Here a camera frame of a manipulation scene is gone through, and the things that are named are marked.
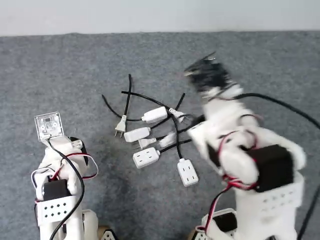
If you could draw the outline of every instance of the white robot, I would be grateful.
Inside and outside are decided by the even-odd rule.
[[[259,126],[257,116],[237,100],[242,89],[214,54],[188,67],[185,75],[201,94],[204,113],[188,134],[227,183],[225,191],[234,188],[236,199],[236,211],[214,212],[219,195],[192,239],[296,240],[296,210],[304,188],[298,171],[306,164],[303,149]]]
[[[98,166],[80,139],[64,136],[58,112],[36,116],[35,124],[39,141],[47,146],[41,164],[31,174],[40,239],[98,240],[97,215],[81,207],[84,180],[94,178]],[[96,173],[85,176],[89,159]],[[110,229],[102,234],[104,240],[117,239]]]

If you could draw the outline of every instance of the connector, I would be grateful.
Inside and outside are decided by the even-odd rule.
[[[133,161],[137,169],[141,169],[158,161],[159,156],[160,152],[154,147],[150,147],[133,154]]]
[[[168,112],[166,107],[161,106],[151,111],[147,111],[143,115],[143,117],[141,117],[141,119],[147,124],[152,124],[167,118],[167,116],[168,116]]]
[[[118,132],[120,133],[120,138],[122,138],[122,134],[126,132],[126,122],[127,122],[127,115],[122,115],[120,122],[115,127],[114,136],[117,136]]]
[[[150,144],[154,144],[157,141],[157,139],[154,138],[143,138],[143,139],[139,139],[138,142],[134,142],[134,144],[136,144],[137,146],[134,147],[135,149],[145,149],[146,147],[148,147]]]
[[[165,148],[176,141],[176,133],[171,131],[159,141],[161,148]]]
[[[185,187],[189,187],[199,181],[196,170],[189,159],[185,160],[184,158],[181,158],[177,167],[182,183]]]
[[[182,123],[185,119],[185,113],[182,111],[177,111],[173,108],[169,109],[169,112],[179,121],[179,123]]]
[[[144,139],[150,135],[150,127],[141,127],[124,134],[124,139],[127,143],[133,143],[140,139]]]

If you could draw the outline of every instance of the black cable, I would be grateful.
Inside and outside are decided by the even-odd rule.
[[[189,130],[192,126],[187,126],[186,128],[183,128],[183,129],[180,129],[178,130],[178,134],[181,134],[181,133],[184,133],[186,132],[187,130]],[[157,136],[156,139],[157,140],[161,140],[163,138],[165,138],[167,135],[163,135],[163,136]]]
[[[121,91],[121,93],[122,94],[129,94],[129,92],[127,92],[127,91]],[[151,102],[154,102],[155,104],[158,104],[158,105],[160,105],[162,107],[165,107],[167,110],[170,109],[170,107],[168,107],[167,105],[163,104],[162,102],[159,102],[159,101],[155,100],[152,97],[149,97],[149,96],[146,96],[146,95],[143,95],[143,94],[140,94],[140,93],[136,93],[136,92],[131,92],[131,95],[135,95],[135,96],[147,99],[147,100],[149,100]]]
[[[63,159],[65,159],[68,164],[72,167],[72,169],[74,170],[76,176],[78,177],[80,184],[81,184],[81,195],[78,199],[78,201],[76,202],[76,204],[74,205],[74,207],[72,208],[72,210],[67,214],[67,216],[64,217],[64,219],[61,220],[61,222],[58,224],[58,226],[56,226],[56,228],[54,229],[51,237],[49,240],[54,240],[55,235],[57,234],[57,232],[59,231],[59,229],[64,225],[64,223],[70,218],[70,216],[76,211],[76,209],[79,207],[82,199],[84,198],[85,195],[85,183],[84,180],[82,179],[82,176],[80,175],[79,171],[77,170],[77,168],[75,167],[75,165],[71,162],[71,160],[64,155],[62,152],[58,151],[57,149],[55,149],[51,142],[50,142],[50,138],[48,139],[48,143],[50,145],[50,147],[56,152],[58,153]]]
[[[317,129],[320,130],[320,123],[315,120],[313,117],[311,117],[310,115],[308,115],[307,113],[301,111],[300,109],[284,102],[284,101],[281,101],[281,100],[277,100],[273,97],[270,97],[270,96],[267,96],[267,95],[263,95],[263,94],[260,94],[260,93],[243,93],[243,94],[240,94],[238,96],[235,97],[235,99],[243,99],[243,98],[246,98],[246,97],[257,97],[257,98],[261,98],[261,99],[265,99],[265,100],[268,100],[268,101],[271,101],[273,103],[276,103],[276,104],[279,104],[291,111],[293,111],[294,113],[304,117],[305,119],[307,119],[309,122],[311,122]],[[314,192],[314,195],[312,197],[312,201],[311,201],[311,204],[310,204],[310,207],[303,219],[303,222],[302,222],[302,227],[299,231],[299,234],[298,234],[298,237],[297,237],[297,240],[302,240],[302,237],[307,229],[307,226],[308,226],[308,223],[312,217],[312,214],[314,213],[315,211],[315,208],[316,208],[316,204],[317,204],[317,201],[318,201],[318,198],[319,198],[319,195],[320,195],[320,185],[318,185],[317,187],[317,190]]]
[[[132,89],[132,77],[131,77],[131,74],[129,74],[128,77],[129,77],[129,91],[128,91],[128,95],[126,96],[126,103],[125,103],[125,108],[124,108],[124,114],[123,115],[127,115],[127,113],[128,113],[130,96],[131,96],[131,89]]]
[[[103,94],[101,94],[101,97],[102,97],[105,105],[109,108],[109,110],[110,110],[114,115],[116,115],[118,118],[122,118],[122,116],[121,116],[120,114],[118,114],[118,113],[110,106],[110,104],[108,103],[106,97],[105,97]],[[129,122],[138,122],[138,121],[141,121],[142,119],[141,119],[141,118],[137,118],[137,119],[127,118],[126,120],[129,121]]]
[[[181,144],[186,144],[186,143],[190,143],[190,142],[192,142],[192,140],[191,140],[191,139],[187,139],[187,140],[179,141],[179,145],[181,145]],[[164,153],[164,152],[168,151],[169,149],[174,148],[175,146],[177,146],[177,143],[174,143],[174,144],[172,144],[172,145],[169,145],[169,146],[167,146],[167,147],[165,147],[165,148],[161,149],[159,152],[160,152],[160,153]]]
[[[180,105],[181,105],[182,101],[184,100],[185,95],[186,95],[185,93],[182,93],[178,104],[177,104],[177,105],[175,106],[175,108],[174,108],[175,110],[178,110],[178,109],[180,108]],[[167,117],[166,117],[165,119],[163,119],[162,121],[160,121],[160,122],[158,122],[157,124],[151,126],[150,129],[154,129],[154,128],[156,128],[156,127],[164,124],[164,123],[165,123],[166,121],[168,121],[170,118],[171,118],[170,116],[167,116]]]
[[[306,215],[305,215],[304,220],[302,222],[302,226],[300,228],[297,240],[302,240],[302,237],[307,230],[307,226],[309,224],[309,221],[310,221],[312,214],[314,213],[314,210],[316,208],[319,194],[320,194],[320,185],[318,185],[318,187],[313,195],[312,202],[311,202],[310,207],[309,207],[308,211],[306,212]]]
[[[170,114],[173,123],[174,123],[174,128],[175,128],[175,144],[176,144],[176,151],[178,152],[179,159],[183,159],[184,157],[181,154],[181,149],[180,149],[180,144],[179,144],[179,129],[178,129],[178,124],[175,116]]]

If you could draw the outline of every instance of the white plastic bracket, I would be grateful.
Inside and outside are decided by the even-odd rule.
[[[60,222],[73,209],[76,202],[76,196],[38,202],[36,204],[38,226]]]

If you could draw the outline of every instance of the gray carpet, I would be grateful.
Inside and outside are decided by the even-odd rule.
[[[217,50],[233,78],[247,92],[287,101],[320,120],[320,32],[217,32],[67,34],[0,38],[0,187],[1,239],[39,239],[33,213],[35,192],[30,173],[44,156],[33,117],[60,111],[64,132],[84,140],[100,174],[86,182],[84,206],[94,210],[101,224],[110,225],[122,240],[184,240],[200,223],[213,197],[222,189],[217,174],[200,159],[192,143],[182,146],[191,159],[199,183],[186,188],[178,171],[175,149],[143,169],[136,169],[134,151],[114,137],[119,121],[104,105],[105,94],[122,113],[128,73],[136,92],[200,114],[200,99],[182,71],[196,59]],[[245,101],[264,116],[265,126],[304,147],[306,188],[297,212],[300,228],[320,179],[320,133],[304,119],[263,100]],[[129,117],[156,107],[132,97]],[[142,126],[129,123],[128,128]],[[159,127],[167,133],[172,123]],[[218,208],[234,207],[227,193]],[[305,235],[319,239],[320,207]]]

